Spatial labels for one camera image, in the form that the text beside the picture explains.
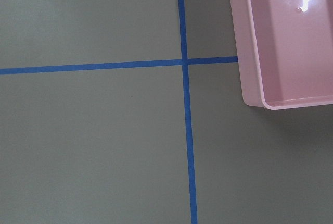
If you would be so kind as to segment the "pink plastic bin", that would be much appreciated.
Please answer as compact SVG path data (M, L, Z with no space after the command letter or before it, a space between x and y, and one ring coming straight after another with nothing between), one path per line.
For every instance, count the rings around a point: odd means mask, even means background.
M244 103L332 103L332 0L230 0Z

